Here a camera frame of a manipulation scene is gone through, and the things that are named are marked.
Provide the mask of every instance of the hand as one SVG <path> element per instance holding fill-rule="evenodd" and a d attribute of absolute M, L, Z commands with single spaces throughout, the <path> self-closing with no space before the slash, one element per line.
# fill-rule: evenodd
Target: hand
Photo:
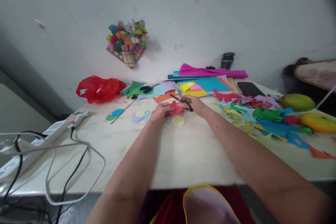
<path fill-rule="evenodd" d="M 206 111 L 209 107 L 205 105 L 198 97 L 186 95 L 183 96 L 183 98 L 186 99 L 187 102 L 189 102 L 190 106 L 192 107 L 192 109 L 196 114 L 198 114 L 202 118 L 205 116 Z M 178 106 L 185 109 L 189 108 L 188 104 L 186 103 L 180 103 Z"/>
<path fill-rule="evenodd" d="M 162 120 L 165 117 L 170 116 L 169 111 L 173 111 L 175 107 L 168 106 L 169 103 L 160 103 L 156 106 L 156 109 L 152 112 L 152 115 L 150 117 L 150 120 Z"/>

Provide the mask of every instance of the glue gun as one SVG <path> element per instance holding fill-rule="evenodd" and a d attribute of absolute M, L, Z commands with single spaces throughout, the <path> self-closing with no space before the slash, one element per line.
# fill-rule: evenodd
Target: glue gun
<path fill-rule="evenodd" d="M 71 124 L 68 126 L 69 129 L 77 128 L 77 126 L 81 123 L 81 121 L 85 117 L 88 117 L 90 115 L 90 112 L 89 111 L 81 111 L 81 112 L 74 113 L 72 115 L 76 116 L 76 118 L 71 121 Z"/>

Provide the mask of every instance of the person's left hand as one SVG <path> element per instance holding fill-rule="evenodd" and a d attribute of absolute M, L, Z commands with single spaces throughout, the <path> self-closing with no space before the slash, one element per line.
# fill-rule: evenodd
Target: person's left hand
<path fill-rule="evenodd" d="M 175 107 L 168 106 L 169 103 L 159 103 L 156 106 L 156 109 L 152 112 L 152 115 L 150 117 L 151 120 L 162 120 L 169 116 L 169 111 L 173 111 Z"/>

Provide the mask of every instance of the power strip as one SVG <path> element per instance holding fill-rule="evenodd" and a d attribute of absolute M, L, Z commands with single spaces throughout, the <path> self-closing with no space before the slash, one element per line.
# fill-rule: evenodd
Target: power strip
<path fill-rule="evenodd" d="M 67 120 L 55 122 L 46 131 L 43 132 L 43 134 L 47 135 L 45 139 L 48 142 L 39 138 L 36 138 L 31 143 L 28 143 L 23 139 L 19 139 L 19 147 L 22 151 L 26 151 L 34 147 L 48 147 L 50 146 L 50 144 L 53 144 L 56 141 L 56 139 L 68 128 L 70 124 L 71 122 Z M 13 149 L 12 146 L 9 148 L 4 148 L 3 150 L 4 152 L 6 152 L 9 149 Z M 22 175 L 43 153 L 44 150 L 41 150 L 24 155 L 20 175 Z M 16 175 L 19 163 L 20 157 L 15 156 L 11 160 L 9 160 L 4 166 L 2 166 L 0 168 L 0 182 L 11 182 Z"/>

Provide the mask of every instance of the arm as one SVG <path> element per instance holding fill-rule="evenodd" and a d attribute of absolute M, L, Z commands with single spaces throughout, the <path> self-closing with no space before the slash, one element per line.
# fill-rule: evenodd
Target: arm
<path fill-rule="evenodd" d="M 327 222 L 335 207 L 328 196 L 199 98 L 186 98 L 207 121 L 244 181 L 280 223 Z"/>
<path fill-rule="evenodd" d="M 86 224 L 137 222 L 151 183 L 164 115 L 175 109 L 167 105 L 161 103 L 156 107 L 112 175 Z"/>

